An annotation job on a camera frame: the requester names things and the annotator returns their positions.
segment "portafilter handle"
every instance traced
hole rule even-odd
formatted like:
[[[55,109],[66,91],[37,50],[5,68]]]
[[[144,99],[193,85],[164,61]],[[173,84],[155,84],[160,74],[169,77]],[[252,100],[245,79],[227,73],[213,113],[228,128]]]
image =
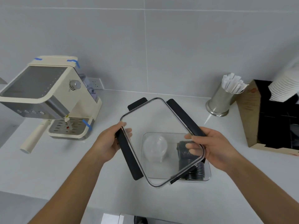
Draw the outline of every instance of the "portafilter handle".
[[[24,153],[30,154],[50,123],[50,119],[44,119],[24,141],[20,147],[20,150]]]

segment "wall socket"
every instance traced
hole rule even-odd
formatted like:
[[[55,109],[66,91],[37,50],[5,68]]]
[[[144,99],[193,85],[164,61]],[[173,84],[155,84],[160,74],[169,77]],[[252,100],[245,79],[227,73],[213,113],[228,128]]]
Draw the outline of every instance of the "wall socket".
[[[103,83],[100,78],[88,78],[88,79],[89,79],[90,83],[92,84],[92,87],[95,90],[103,90],[104,89]]]

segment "espresso machine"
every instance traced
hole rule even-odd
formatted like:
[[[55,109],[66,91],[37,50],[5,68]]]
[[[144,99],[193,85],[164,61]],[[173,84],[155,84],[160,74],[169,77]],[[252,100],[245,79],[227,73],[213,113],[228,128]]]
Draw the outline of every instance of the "espresso machine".
[[[21,145],[31,153],[47,130],[61,139],[86,139],[102,101],[86,85],[74,56],[39,56],[0,91],[0,103],[23,117],[43,119]]]

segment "cardboard box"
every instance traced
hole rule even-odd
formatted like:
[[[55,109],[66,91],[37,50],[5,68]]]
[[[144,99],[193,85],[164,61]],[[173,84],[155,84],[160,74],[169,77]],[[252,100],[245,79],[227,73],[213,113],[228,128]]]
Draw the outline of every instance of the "cardboard box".
[[[253,80],[237,97],[248,146],[299,156],[299,105],[295,104],[298,96],[285,102],[269,101],[270,84]]]

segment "forearm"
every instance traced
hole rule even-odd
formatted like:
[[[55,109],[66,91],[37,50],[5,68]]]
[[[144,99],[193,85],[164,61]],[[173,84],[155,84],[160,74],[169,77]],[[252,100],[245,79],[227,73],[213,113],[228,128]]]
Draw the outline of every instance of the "forearm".
[[[79,224],[103,164],[97,150],[90,149],[29,224]]]
[[[298,223],[299,204],[247,159],[234,160],[227,173],[264,223]]]

